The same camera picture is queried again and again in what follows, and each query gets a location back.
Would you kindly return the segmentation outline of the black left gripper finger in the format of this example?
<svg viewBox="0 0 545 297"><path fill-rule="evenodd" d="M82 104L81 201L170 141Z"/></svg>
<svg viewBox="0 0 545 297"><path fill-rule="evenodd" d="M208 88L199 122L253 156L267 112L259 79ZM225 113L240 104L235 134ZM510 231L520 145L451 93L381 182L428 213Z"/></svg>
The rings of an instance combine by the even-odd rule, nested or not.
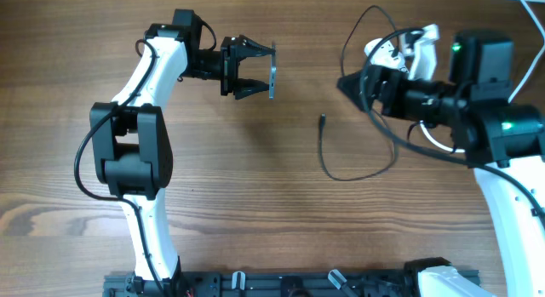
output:
<svg viewBox="0 0 545 297"><path fill-rule="evenodd" d="M249 97L252 94L268 91L269 84L255 79L240 78L233 85L233 93L236 100Z"/></svg>
<svg viewBox="0 0 545 297"><path fill-rule="evenodd" d="M263 57L274 55L275 49L259 44L244 35L239 35L234 39L235 57L238 60L245 60L250 57Z"/></svg>

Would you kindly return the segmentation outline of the Samsung Galaxy smartphone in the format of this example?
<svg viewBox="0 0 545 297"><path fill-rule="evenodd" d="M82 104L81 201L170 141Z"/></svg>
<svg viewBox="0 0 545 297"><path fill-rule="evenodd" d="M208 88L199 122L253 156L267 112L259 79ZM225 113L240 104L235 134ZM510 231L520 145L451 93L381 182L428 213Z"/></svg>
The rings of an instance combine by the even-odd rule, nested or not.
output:
<svg viewBox="0 0 545 297"><path fill-rule="evenodd" d="M276 84L276 74L277 74L277 65L276 65L276 44L272 42L272 54L271 54L271 67L269 72L269 99L273 100L275 97L275 84Z"/></svg>

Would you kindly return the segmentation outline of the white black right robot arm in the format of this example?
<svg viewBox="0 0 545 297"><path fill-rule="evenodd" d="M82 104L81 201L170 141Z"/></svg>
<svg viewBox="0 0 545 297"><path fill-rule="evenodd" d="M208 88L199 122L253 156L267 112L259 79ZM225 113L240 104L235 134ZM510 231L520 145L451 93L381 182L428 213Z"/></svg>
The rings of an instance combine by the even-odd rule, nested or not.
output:
<svg viewBox="0 0 545 297"><path fill-rule="evenodd" d="M510 101L513 41L492 30L459 31L451 46L447 82L432 79L434 41L424 28L395 32L409 72L380 65L369 52L360 71L340 77L338 89L362 112L375 102L393 117L443 125L458 163L470 168L487 202L508 294L544 293L544 117Z"/></svg>

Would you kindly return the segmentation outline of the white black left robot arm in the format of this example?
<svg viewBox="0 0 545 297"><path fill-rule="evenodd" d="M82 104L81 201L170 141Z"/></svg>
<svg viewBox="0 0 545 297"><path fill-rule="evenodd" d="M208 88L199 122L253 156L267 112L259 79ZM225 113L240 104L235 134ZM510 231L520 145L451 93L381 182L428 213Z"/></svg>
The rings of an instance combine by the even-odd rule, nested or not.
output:
<svg viewBox="0 0 545 297"><path fill-rule="evenodd" d="M105 277L105 296L196 294L194 280L181 269L165 208L174 157L164 108L175 84L186 77L216 80L221 95L238 100L274 92L274 66L268 82L238 74L247 58L275 57L273 45L239 35L203 49L201 35L208 27L190 9L177 9L169 24L151 24L135 44L141 60L126 86L110 102L95 103L90 110L83 143L93 146L97 179L109 191L106 201L123 209L136 259L131 273Z"/></svg>

